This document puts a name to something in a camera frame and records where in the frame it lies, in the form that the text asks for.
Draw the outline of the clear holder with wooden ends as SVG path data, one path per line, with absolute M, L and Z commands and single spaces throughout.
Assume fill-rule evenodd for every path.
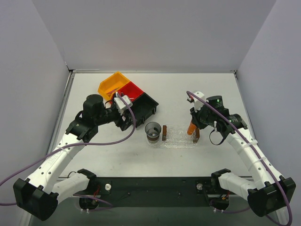
M 196 144 L 200 139 L 200 131 L 198 128 L 193 130 L 187 129 L 185 126 L 163 125 L 162 141 L 171 144 Z

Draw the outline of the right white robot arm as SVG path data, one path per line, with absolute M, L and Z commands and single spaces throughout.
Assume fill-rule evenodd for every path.
M 269 162 L 242 117 L 229 113 L 222 96 L 205 98 L 199 91 L 188 91 L 187 95 L 187 100 L 194 105 L 190 109 L 191 124 L 199 130 L 211 126 L 213 132 L 220 133 L 222 141 L 233 147 L 252 177 L 252 181 L 248 181 L 229 169 L 222 169 L 212 173 L 214 185 L 245 199 L 259 217 L 287 208 L 289 219 L 292 219 L 289 204 L 296 183 L 292 178 L 285 178 Z

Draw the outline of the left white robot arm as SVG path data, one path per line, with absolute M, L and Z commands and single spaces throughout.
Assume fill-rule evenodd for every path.
M 122 119 L 123 112 L 130 110 L 132 101 L 127 95 L 116 93 L 109 108 L 98 94 L 87 96 L 82 111 L 69 124 L 61 141 L 42 164 L 26 179 L 17 179 L 13 184 L 16 204 L 41 221 L 47 220 L 58 204 L 69 196 L 84 191 L 90 194 L 96 189 L 95 174 L 81 169 L 71 178 L 57 179 L 71 160 L 98 133 L 98 127 Z

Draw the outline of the glass cup with brown band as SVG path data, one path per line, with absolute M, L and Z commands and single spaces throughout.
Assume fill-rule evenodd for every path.
M 151 143 L 158 141 L 161 131 L 161 125 L 157 122 L 149 122 L 145 126 L 147 140 Z

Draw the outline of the orange toothpaste tube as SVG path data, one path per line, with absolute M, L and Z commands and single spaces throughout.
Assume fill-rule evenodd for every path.
M 193 122 L 191 122 L 187 129 L 187 134 L 191 136 L 194 133 L 195 129 L 196 125 Z

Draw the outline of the pink toothpaste tube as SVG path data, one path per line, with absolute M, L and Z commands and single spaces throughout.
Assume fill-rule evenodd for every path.
M 111 94 L 117 92 L 119 89 L 120 89 L 120 88 L 113 89 L 113 90 L 111 90 L 110 92 L 108 92 L 107 95 L 111 95 Z

